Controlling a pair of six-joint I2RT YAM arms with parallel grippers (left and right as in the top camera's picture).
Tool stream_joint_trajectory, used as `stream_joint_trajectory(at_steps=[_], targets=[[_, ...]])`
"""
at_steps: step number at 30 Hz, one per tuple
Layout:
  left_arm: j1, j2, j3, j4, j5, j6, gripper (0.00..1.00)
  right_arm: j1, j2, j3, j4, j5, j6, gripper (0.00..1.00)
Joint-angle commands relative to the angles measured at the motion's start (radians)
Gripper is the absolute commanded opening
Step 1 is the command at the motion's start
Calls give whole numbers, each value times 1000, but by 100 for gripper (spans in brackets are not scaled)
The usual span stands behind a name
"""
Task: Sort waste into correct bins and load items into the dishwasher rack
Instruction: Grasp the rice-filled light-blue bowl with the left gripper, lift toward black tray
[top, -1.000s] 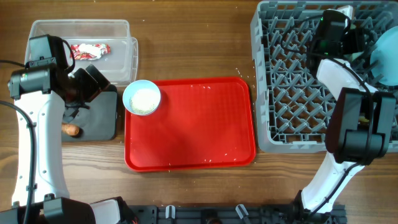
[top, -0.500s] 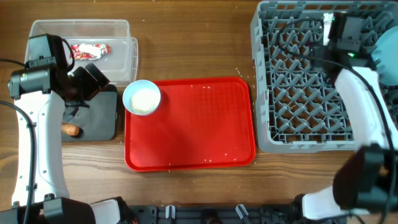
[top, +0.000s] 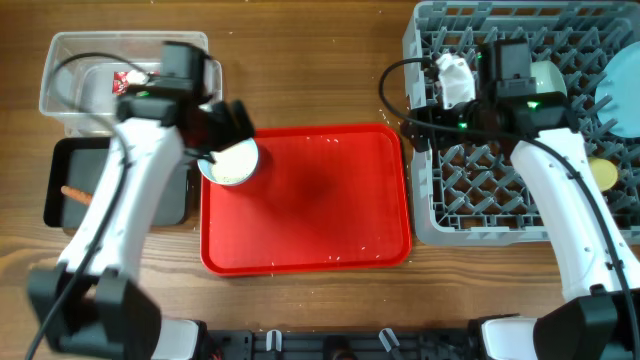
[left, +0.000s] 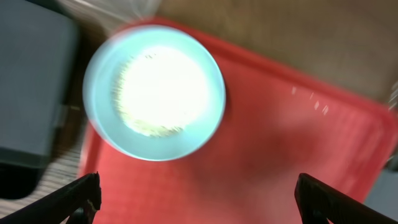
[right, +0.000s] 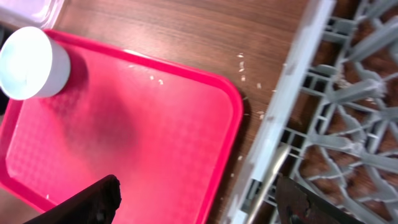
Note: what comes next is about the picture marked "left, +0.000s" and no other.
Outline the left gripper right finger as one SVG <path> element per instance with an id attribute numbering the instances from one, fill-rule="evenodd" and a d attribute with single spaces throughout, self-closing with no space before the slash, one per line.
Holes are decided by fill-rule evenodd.
<path id="1" fill-rule="evenodd" d="M 306 173 L 299 174 L 294 196 L 306 224 L 395 224 L 393 219 Z"/>

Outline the blue bowl with rice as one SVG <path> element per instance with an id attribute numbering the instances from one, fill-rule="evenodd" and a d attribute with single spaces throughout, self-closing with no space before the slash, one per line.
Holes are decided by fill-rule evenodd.
<path id="1" fill-rule="evenodd" d="M 186 32 L 140 25 L 118 32 L 91 58 L 83 101 L 97 133 L 118 151 L 171 161 L 205 145 L 226 106 L 220 68 Z"/>

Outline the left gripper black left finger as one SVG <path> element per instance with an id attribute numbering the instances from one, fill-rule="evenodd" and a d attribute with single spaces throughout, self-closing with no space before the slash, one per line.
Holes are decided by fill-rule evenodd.
<path id="1" fill-rule="evenodd" d="M 92 224 L 100 208 L 100 175 L 90 173 L 1 218 L 1 224 Z"/>

